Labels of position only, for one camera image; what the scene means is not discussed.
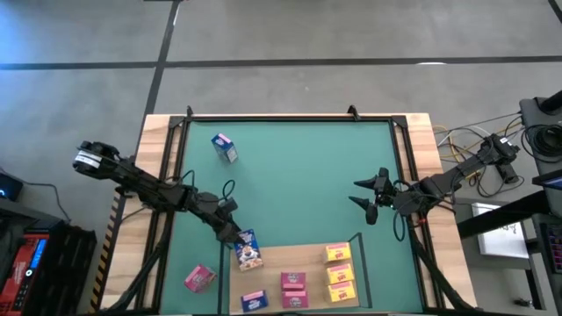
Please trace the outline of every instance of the gray floor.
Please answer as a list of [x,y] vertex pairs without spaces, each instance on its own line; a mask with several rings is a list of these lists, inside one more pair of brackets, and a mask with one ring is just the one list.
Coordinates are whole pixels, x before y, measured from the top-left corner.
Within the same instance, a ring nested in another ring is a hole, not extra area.
[[[0,0],[0,63],[156,61],[170,6]],[[560,54],[562,24],[546,0],[190,0],[180,5],[168,60]],[[131,154],[153,74],[0,71],[0,133],[9,136],[0,139],[0,166],[28,181],[55,183],[74,223],[101,237],[114,185],[72,170],[76,146],[101,140]],[[549,96],[560,83],[562,63],[167,69],[155,113],[185,112],[188,104],[200,113],[343,112],[354,104],[365,112],[429,112],[434,124],[453,127],[515,112],[521,98]],[[482,127],[492,132],[508,121]],[[457,141],[474,139],[459,134]],[[537,190],[529,184],[537,174],[532,159],[520,154],[514,167],[528,182],[495,199]],[[498,183],[487,175],[487,188]],[[472,188],[458,195],[478,196]],[[26,188],[23,203],[59,214],[49,190]],[[556,314],[551,297],[547,312],[510,304],[529,297],[521,271],[469,268],[481,307]]]

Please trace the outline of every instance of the cereal box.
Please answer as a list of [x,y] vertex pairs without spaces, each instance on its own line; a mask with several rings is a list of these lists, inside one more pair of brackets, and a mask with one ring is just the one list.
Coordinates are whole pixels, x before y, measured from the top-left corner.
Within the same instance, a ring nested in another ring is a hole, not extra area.
[[308,293],[306,291],[284,291],[282,304],[283,308],[307,308]]
[[267,295],[265,291],[257,291],[254,293],[249,293],[241,297],[242,310],[244,312],[253,312],[260,308],[267,307],[269,304],[267,301]]
[[185,278],[184,285],[195,293],[203,291],[217,276],[211,269],[198,264],[197,267]]
[[302,291],[305,289],[306,273],[304,272],[281,272],[282,291]]
[[234,147],[234,143],[225,135],[218,133],[211,142],[214,145],[214,149],[219,154],[220,158],[227,162],[234,162],[238,158],[238,152]]
[[345,263],[336,267],[326,269],[327,284],[336,284],[355,279],[351,263]]
[[332,303],[352,299],[355,296],[355,289],[351,281],[328,285],[328,299]]
[[235,242],[234,251],[238,258],[240,270],[245,271],[263,265],[260,248],[257,246],[256,235],[253,229],[238,233],[244,243]]
[[324,263],[338,260],[350,259],[351,249],[348,242],[327,245],[324,249]]

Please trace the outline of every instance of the red electronic device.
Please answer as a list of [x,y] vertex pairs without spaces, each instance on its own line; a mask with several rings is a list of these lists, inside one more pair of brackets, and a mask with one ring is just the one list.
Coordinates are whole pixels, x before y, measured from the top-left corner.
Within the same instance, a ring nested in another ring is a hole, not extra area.
[[25,243],[19,247],[10,277],[0,293],[0,315],[20,316],[26,294],[32,286],[35,271],[47,246],[48,234],[24,234]]

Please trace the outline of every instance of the metal leg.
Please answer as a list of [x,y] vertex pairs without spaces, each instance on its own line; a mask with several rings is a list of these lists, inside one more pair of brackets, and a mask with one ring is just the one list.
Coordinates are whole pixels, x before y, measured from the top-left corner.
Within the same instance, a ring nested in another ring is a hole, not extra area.
[[522,221],[537,213],[550,213],[550,207],[548,206],[544,190],[460,222],[457,224],[458,233],[460,238],[464,239]]

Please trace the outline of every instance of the pink box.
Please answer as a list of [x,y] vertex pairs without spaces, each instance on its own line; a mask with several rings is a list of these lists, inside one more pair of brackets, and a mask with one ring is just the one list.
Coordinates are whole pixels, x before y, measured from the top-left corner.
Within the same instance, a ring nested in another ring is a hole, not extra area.
[[281,290],[303,291],[306,288],[306,273],[281,272]]
[[307,308],[308,293],[306,291],[284,291],[283,308]]
[[211,269],[198,264],[197,267],[187,276],[184,285],[195,293],[203,291],[217,276]]

